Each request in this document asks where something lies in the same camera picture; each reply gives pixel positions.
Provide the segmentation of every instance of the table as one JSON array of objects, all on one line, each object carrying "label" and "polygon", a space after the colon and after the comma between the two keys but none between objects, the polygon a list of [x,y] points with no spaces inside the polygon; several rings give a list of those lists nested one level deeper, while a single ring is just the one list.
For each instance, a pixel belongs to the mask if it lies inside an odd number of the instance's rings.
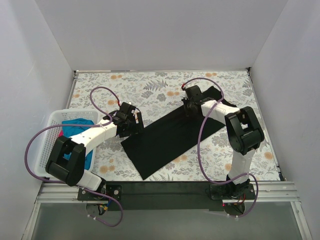
[{"label": "table", "polygon": [[[69,108],[94,108],[89,93],[94,87],[104,86],[112,89],[122,102],[132,102],[138,107],[146,127],[180,107],[184,94],[181,91],[182,83],[196,77],[207,77],[216,81],[224,90],[225,99],[239,108],[253,108],[264,131],[265,140],[252,159],[250,172],[259,181],[280,180],[277,160],[247,71],[81,72],[75,81]],[[194,81],[194,84],[202,91],[212,85],[205,80]],[[93,94],[93,99],[106,112],[118,107],[114,96],[103,89],[98,89]],[[107,181],[141,181],[142,178],[121,146],[123,140],[114,137],[97,147],[92,172]],[[225,127],[201,142],[201,154],[206,174],[213,180],[224,181],[231,169],[233,156]],[[145,181],[205,180],[194,146]]]}]

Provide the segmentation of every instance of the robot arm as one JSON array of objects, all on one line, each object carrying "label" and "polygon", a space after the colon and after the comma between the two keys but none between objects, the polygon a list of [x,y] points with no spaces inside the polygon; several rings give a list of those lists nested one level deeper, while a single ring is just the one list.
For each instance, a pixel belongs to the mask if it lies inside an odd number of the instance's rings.
[{"label": "robot arm", "polygon": [[[231,107],[207,97],[205,98],[197,85],[185,89],[182,100],[187,116],[206,116],[210,109],[215,108],[208,116],[226,125],[229,143],[233,148],[232,167],[227,180],[250,171],[252,158],[265,139],[264,132],[251,107]],[[232,189],[241,189],[249,184],[249,177],[242,176],[233,181]]]},{"label": "robot arm", "polygon": [[[109,122],[108,116],[105,116],[98,123],[101,127],[91,127],[69,138],[58,137],[53,145],[45,171],[71,187],[78,185],[93,191],[97,190],[103,180],[85,170],[86,155],[107,139],[117,135],[122,138],[141,133],[144,128],[142,115],[138,112],[136,120],[135,110],[135,106],[123,102],[119,111],[112,116],[112,123],[103,126]],[[67,160],[64,155],[70,153],[70,158]]]}]

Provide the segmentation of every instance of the black fabric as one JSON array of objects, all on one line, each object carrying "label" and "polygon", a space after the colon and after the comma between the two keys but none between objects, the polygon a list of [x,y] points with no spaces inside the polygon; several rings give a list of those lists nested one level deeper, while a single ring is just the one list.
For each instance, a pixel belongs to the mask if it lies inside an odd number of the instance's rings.
[{"label": "black fabric", "polygon": [[[205,97],[221,99],[221,92],[213,86],[204,91]],[[223,104],[236,107],[226,100]],[[148,125],[144,132],[130,136],[121,142],[127,156],[140,173],[143,180],[181,156],[197,144],[204,116],[187,117],[184,106]],[[208,118],[201,141],[214,134],[224,125]]]}]

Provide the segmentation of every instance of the folded black cloth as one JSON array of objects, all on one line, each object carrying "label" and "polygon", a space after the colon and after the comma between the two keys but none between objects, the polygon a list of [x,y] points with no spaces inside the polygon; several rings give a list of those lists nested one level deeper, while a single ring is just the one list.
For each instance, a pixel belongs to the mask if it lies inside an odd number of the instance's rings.
[{"label": "folded black cloth", "polygon": [[[206,98],[211,97],[215,100],[222,97],[221,92],[213,86],[203,94]],[[226,100],[222,103],[236,107]],[[204,116],[187,117],[182,105],[148,125],[143,133],[132,135],[122,141],[121,145],[142,179],[145,180],[197,144],[204,118]],[[201,141],[224,126],[221,122],[208,118]]]}]

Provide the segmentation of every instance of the gray floor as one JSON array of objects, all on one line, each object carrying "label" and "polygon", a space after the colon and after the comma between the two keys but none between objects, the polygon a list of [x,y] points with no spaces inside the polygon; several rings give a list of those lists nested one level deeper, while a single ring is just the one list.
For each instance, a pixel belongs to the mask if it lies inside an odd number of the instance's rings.
[{"label": "gray floor", "polygon": [[[290,202],[258,202],[246,217],[236,221],[206,210],[131,210],[122,223],[107,227],[87,217],[86,204],[41,204],[33,240],[301,240]],[[107,212],[116,222],[119,212]]]}]

